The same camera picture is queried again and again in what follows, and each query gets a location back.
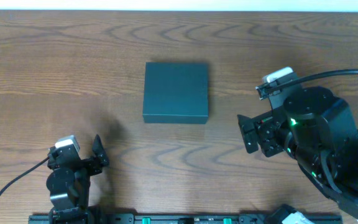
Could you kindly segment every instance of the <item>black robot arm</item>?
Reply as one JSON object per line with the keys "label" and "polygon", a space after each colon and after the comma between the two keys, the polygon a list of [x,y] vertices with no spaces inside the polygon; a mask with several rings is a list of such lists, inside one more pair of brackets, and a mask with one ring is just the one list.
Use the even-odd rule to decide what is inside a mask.
{"label": "black robot arm", "polygon": [[109,158],[96,135],[92,146],[94,156],[81,160],[80,147],[74,136],[59,139],[48,154],[48,167],[53,170],[47,179],[53,208],[49,223],[102,223],[104,217],[88,208],[90,177],[102,173]]}
{"label": "black robot arm", "polygon": [[238,115],[247,152],[258,145],[267,157],[287,152],[324,196],[358,219],[358,129],[349,105],[329,89],[302,88],[292,70],[278,73],[256,88],[272,110],[255,118]]}

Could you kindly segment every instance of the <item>green connector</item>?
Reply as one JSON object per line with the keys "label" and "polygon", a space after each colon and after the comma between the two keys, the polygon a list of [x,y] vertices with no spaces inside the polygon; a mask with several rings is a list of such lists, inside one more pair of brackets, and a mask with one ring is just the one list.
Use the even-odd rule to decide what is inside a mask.
{"label": "green connector", "polygon": [[151,224],[152,219],[151,218],[142,218],[142,224]]}
{"label": "green connector", "polygon": [[223,224],[231,224],[231,218],[224,218]]}

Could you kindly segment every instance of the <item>white wall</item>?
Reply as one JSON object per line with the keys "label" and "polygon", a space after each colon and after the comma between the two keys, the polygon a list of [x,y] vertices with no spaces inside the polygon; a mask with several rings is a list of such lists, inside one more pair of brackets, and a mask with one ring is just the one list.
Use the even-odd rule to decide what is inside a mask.
{"label": "white wall", "polygon": [[0,0],[0,9],[358,12],[358,0]]}

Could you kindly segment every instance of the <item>green led light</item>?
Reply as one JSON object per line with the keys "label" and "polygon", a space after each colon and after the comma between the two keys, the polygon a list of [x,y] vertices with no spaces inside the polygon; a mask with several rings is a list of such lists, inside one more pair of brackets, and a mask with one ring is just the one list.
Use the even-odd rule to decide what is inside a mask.
{"label": "green led light", "polygon": [[291,125],[296,125],[296,124],[298,123],[295,121],[295,119],[291,118]]}

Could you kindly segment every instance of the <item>wooden table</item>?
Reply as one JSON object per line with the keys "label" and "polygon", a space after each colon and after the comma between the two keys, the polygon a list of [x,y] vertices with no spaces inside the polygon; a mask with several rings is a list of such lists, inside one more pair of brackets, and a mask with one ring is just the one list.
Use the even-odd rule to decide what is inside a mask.
{"label": "wooden table", "polygon": [[[145,62],[210,64],[206,125],[143,123]],[[358,68],[358,14],[0,11],[0,189],[69,134],[85,158],[98,133],[111,165],[92,178],[90,204],[108,212],[239,213],[289,203],[339,213],[296,161],[244,148],[236,115],[268,111],[255,86],[286,66],[301,77]],[[358,76],[307,85],[347,100],[358,126]],[[42,166],[8,189],[0,223],[48,212],[50,173]]]}

